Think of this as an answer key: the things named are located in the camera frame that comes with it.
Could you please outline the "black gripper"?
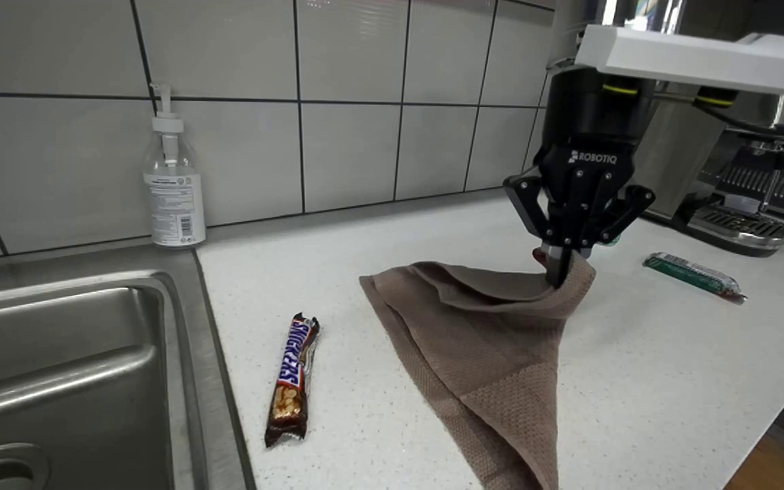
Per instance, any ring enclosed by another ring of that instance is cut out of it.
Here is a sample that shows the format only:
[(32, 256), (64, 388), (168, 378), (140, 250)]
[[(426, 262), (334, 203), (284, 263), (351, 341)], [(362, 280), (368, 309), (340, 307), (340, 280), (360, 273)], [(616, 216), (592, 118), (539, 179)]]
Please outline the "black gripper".
[(544, 243), (550, 282), (564, 282), (584, 262), (581, 250), (609, 244), (656, 201), (650, 188), (633, 182), (646, 94), (643, 78), (596, 67), (552, 77), (541, 147), (526, 172), (503, 179), (522, 226)]

